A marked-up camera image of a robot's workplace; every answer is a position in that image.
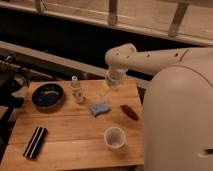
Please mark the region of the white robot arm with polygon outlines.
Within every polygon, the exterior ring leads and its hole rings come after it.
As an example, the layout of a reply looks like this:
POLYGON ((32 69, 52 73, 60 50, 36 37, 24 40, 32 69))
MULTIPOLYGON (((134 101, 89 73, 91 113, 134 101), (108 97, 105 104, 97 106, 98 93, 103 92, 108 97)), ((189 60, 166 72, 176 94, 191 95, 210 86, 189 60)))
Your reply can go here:
POLYGON ((213 47, 108 50, 106 83, 149 74, 143 100, 144 171, 213 171, 213 47))

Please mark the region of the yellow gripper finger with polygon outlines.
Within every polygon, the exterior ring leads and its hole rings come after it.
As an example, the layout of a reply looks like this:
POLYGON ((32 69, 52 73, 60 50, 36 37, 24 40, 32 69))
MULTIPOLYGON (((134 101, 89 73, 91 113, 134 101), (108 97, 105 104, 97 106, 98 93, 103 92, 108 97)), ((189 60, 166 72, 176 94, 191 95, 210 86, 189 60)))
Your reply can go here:
POLYGON ((110 90, 110 87, 107 84, 103 83, 100 87, 99 95, 101 97, 104 97, 109 92, 109 90, 110 90))

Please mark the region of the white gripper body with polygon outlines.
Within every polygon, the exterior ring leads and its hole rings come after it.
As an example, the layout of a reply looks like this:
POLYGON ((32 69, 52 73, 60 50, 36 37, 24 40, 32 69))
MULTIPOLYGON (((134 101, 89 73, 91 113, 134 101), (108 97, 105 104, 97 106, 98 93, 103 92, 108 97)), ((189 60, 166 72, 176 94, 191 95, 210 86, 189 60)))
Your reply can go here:
POLYGON ((125 69, 116 69, 110 67, 106 72, 106 83, 108 86, 118 86, 126 76, 125 69))

